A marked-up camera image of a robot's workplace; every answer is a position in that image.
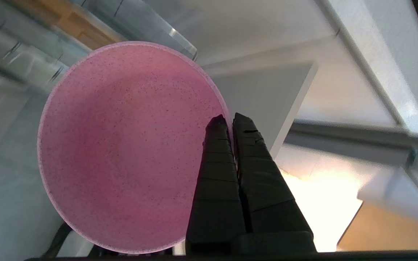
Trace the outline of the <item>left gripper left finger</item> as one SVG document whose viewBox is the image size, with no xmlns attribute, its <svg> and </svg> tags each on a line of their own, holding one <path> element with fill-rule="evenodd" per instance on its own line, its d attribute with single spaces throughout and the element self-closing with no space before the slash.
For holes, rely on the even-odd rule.
<svg viewBox="0 0 418 261">
<path fill-rule="evenodd" d="M 185 238 L 186 254 L 232 254 L 247 231 L 229 128 L 225 118 L 218 115 L 205 131 Z"/>
</svg>

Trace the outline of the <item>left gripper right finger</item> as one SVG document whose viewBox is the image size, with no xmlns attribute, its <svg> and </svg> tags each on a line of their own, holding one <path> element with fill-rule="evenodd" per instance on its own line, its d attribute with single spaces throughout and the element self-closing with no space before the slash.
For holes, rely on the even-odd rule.
<svg viewBox="0 0 418 261">
<path fill-rule="evenodd" d="M 233 121 L 238 177 L 247 233 L 233 246 L 239 254 L 316 253 L 314 234 L 253 120 Z"/>
</svg>

